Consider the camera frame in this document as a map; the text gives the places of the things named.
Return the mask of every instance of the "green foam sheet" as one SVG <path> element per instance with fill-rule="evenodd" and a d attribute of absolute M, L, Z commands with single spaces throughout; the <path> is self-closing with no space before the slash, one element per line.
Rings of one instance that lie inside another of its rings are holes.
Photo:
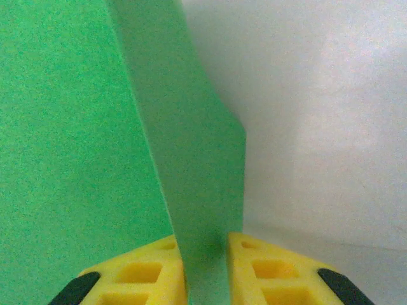
<path fill-rule="evenodd" d="M 3 1 L 0 304 L 172 233 L 194 304 L 228 300 L 244 131 L 173 1 Z"/>

